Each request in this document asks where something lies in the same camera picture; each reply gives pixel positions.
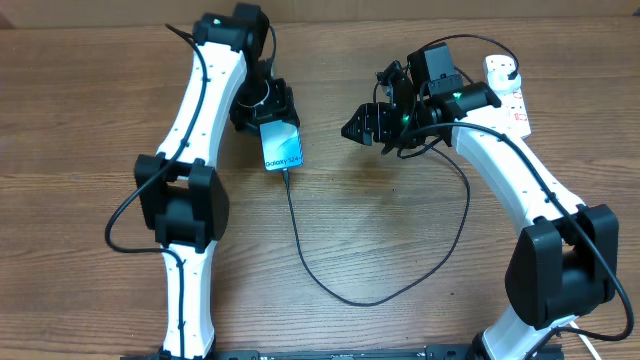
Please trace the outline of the Samsung Galaxy smartphone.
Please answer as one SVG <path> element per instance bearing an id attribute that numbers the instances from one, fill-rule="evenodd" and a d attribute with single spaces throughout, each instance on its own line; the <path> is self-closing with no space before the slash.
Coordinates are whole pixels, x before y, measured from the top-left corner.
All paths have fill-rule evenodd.
<path id="1" fill-rule="evenodd" d="M 281 171 L 304 164 L 299 128 L 281 120 L 259 127 L 266 171 Z"/>

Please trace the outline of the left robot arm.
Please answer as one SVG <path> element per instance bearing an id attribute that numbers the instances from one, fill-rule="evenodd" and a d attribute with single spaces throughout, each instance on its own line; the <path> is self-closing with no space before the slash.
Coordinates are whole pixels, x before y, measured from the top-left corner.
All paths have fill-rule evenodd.
<path id="1" fill-rule="evenodd" d="M 145 224 L 166 269 L 167 331 L 158 359 L 210 359 L 212 263 L 226 230 L 230 201 L 218 174 L 226 124 L 259 137 L 264 167 L 302 165 L 300 119 L 292 89 L 263 58 L 275 34 L 255 4 L 229 16 L 206 13 L 186 38 L 191 76 L 170 133 L 155 155 L 141 155 L 134 178 Z"/>

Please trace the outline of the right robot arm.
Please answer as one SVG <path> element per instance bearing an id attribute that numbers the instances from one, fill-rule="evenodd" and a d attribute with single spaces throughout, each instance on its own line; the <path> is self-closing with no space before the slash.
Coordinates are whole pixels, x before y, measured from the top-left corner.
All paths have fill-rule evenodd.
<path id="1" fill-rule="evenodd" d="M 469 80 L 439 42 L 377 76 L 387 100 L 362 104 L 342 135 L 412 156 L 444 142 L 481 175 L 508 214 L 517 243 L 505 275 L 509 304 L 469 345 L 430 345 L 430 359 L 558 359 L 552 336 L 615 293 L 619 223 L 564 187 L 526 145 L 531 132 L 519 65 L 510 51 Z"/>

